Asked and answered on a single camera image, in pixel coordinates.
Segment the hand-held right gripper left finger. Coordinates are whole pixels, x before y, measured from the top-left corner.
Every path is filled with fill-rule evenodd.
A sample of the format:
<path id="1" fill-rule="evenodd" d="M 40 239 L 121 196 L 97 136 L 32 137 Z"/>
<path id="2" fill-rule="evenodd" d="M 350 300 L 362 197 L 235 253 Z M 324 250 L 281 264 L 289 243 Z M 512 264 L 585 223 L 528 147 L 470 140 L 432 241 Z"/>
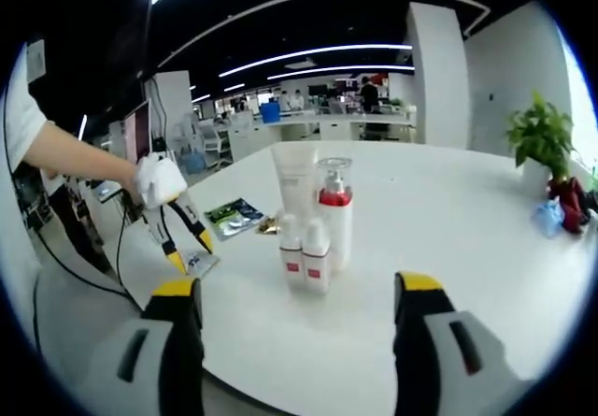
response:
<path id="1" fill-rule="evenodd" d="M 92 415 L 202 415 L 201 282 L 160 285 L 93 351 Z"/>

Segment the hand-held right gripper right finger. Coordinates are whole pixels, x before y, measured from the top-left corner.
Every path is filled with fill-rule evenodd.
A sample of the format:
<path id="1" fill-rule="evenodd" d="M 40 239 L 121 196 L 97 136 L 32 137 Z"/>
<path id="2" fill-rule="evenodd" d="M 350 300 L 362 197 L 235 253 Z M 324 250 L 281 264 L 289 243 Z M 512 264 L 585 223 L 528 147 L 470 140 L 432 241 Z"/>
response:
<path id="1" fill-rule="evenodd" d="M 394 276 L 397 415 L 503 415 L 519 378 L 501 340 L 430 276 Z"/>

